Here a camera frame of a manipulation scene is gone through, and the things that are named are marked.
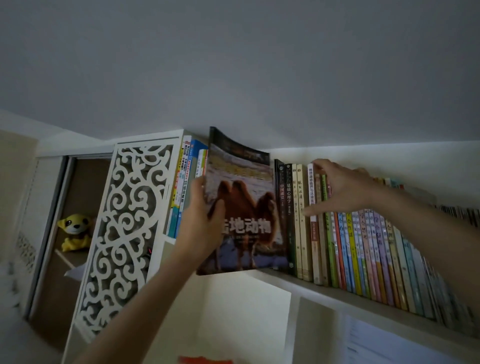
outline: person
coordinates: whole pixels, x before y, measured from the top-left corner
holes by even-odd
[[[350,170],[327,159],[313,162],[328,175],[332,197],[306,207],[304,215],[364,208],[377,211],[414,243],[475,314],[480,313],[480,235],[476,228],[401,190],[374,182],[365,170]],[[175,297],[222,241],[225,206],[220,200],[211,219],[207,218],[203,183],[202,177],[192,183],[191,203],[182,216],[169,259],[99,333],[76,364],[143,361]]]

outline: white door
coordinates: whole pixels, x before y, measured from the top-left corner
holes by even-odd
[[[90,342],[145,284],[169,209],[180,139],[113,151],[74,324]]]
[[[20,309],[26,316],[32,298],[35,276],[41,265],[56,194],[61,184],[63,157],[36,159],[36,167],[26,198],[13,254],[13,267]]]

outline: yellow plush toy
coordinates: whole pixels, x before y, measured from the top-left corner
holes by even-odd
[[[92,238],[88,235],[88,228],[91,223],[92,219],[80,214],[73,214],[60,220],[57,223],[58,227],[71,235],[71,237],[65,238],[61,245],[62,251],[68,252],[90,247]]]

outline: gray ceiling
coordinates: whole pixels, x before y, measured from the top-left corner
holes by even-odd
[[[3,0],[0,108],[102,139],[478,140],[479,19],[478,0]]]

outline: book with camel on cover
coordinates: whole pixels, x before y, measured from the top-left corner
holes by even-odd
[[[224,200],[225,225],[222,244],[197,274],[287,269],[288,250],[280,229],[270,155],[211,127],[205,179],[208,214],[219,199]]]

